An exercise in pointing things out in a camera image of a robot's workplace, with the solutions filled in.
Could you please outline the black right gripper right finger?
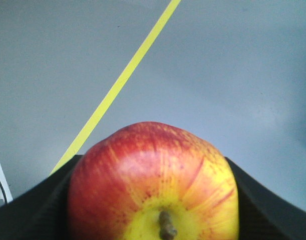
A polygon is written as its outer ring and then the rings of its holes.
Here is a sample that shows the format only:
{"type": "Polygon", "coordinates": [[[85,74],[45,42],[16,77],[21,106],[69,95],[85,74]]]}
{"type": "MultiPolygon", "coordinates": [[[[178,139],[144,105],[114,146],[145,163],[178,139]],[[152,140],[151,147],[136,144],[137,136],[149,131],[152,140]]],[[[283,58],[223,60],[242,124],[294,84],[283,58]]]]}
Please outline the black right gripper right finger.
{"type": "Polygon", "coordinates": [[[282,199],[228,161],[238,188],[240,240],[306,240],[306,211],[282,199]]]}

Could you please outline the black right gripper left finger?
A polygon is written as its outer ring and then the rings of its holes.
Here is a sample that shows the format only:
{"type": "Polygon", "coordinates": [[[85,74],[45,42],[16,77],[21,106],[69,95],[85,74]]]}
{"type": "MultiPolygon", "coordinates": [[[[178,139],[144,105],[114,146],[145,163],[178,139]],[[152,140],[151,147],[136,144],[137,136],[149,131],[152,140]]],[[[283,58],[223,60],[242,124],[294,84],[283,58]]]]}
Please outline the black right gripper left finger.
{"type": "Polygon", "coordinates": [[[0,240],[67,240],[70,176],[80,155],[0,208],[0,240]]]}

